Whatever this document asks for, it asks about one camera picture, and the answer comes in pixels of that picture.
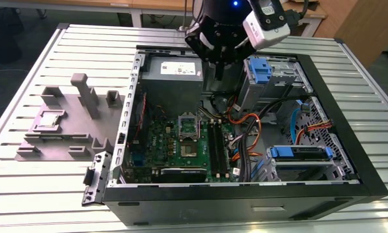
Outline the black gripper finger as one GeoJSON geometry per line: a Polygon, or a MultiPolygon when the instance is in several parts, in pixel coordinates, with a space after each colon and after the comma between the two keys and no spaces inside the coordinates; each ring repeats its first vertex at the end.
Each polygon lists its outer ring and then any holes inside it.
{"type": "Polygon", "coordinates": [[[202,32],[199,23],[195,23],[186,31],[184,40],[202,61],[208,63],[210,67],[215,70],[214,79],[220,80],[220,50],[218,50],[216,46],[210,43],[202,32]]]}
{"type": "Polygon", "coordinates": [[[224,70],[232,64],[243,61],[256,49],[252,47],[247,33],[223,33],[219,38],[219,80],[223,80],[224,70]]]}

